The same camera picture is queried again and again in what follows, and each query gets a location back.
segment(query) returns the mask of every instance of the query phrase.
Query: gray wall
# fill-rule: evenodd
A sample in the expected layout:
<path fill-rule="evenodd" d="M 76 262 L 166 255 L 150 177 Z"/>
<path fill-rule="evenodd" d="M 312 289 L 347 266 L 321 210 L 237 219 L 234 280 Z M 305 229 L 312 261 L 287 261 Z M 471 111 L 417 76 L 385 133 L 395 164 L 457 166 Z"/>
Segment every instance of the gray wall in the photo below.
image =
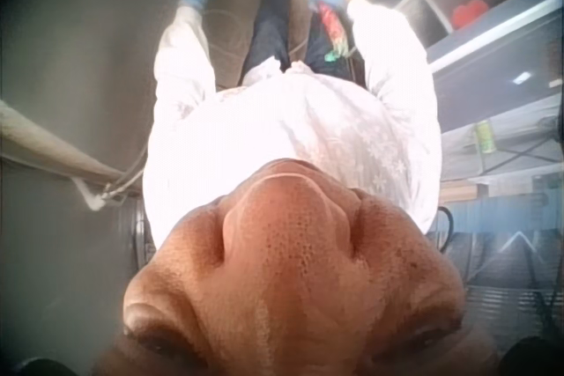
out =
<path fill-rule="evenodd" d="M 92 212 L 70 180 L 6 163 L 1 194 L 4 359 L 53 358 L 87 374 L 120 329 L 140 203 Z"/>

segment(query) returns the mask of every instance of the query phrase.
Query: nose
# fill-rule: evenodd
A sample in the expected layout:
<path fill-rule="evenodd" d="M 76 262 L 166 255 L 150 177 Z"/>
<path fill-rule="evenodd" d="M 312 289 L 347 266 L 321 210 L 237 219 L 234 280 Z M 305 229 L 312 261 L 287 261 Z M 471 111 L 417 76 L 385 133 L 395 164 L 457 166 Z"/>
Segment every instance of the nose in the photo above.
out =
<path fill-rule="evenodd" d="M 226 261 L 308 268 L 319 258 L 351 254 L 345 212 L 307 176 L 284 173 L 251 187 L 226 215 Z"/>

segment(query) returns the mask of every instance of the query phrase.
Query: dark pants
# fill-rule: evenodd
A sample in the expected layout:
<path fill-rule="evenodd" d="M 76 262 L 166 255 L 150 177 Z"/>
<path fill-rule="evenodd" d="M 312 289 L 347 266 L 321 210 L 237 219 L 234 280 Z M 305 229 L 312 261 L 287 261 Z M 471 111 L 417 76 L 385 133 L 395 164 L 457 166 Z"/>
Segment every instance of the dark pants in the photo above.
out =
<path fill-rule="evenodd" d="M 290 0 L 261 0 L 256 14 L 253 39 L 245 58 L 241 81 L 247 72 L 274 56 L 280 61 L 282 71 L 290 68 L 288 54 L 288 24 L 290 21 Z M 345 58 L 336 62 L 325 62 L 325 55 L 333 49 L 325 32 L 321 16 L 314 14 L 309 29 L 308 51 L 305 63 L 316 74 L 324 74 L 352 81 Z"/>

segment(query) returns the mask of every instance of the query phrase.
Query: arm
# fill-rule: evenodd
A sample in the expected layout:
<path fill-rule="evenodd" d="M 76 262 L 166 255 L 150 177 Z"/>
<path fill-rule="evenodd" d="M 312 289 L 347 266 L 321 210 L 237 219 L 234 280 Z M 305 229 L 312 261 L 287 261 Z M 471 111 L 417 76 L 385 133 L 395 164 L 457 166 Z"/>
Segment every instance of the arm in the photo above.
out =
<path fill-rule="evenodd" d="M 435 137 L 439 128 L 433 75 L 427 53 L 407 19 L 366 0 L 352 0 L 347 12 L 365 61 L 368 90 L 404 130 L 417 137 L 430 131 Z"/>
<path fill-rule="evenodd" d="M 174 127 L 206 96 L 215 93 L 215 75 L 201 10 L 206 0 L 181 0 L 174 22 L 164 32 L 155 60 L 155 129 Z"/>
<path fill-rule="evenodd" d="M 367 88 L 386 107 L 410 160 L 413 213 L 425 232 L 439 202 L 441 128 L 427 52 L 398 11 L 351 0 L 357 47 L 365 61 Z"/>

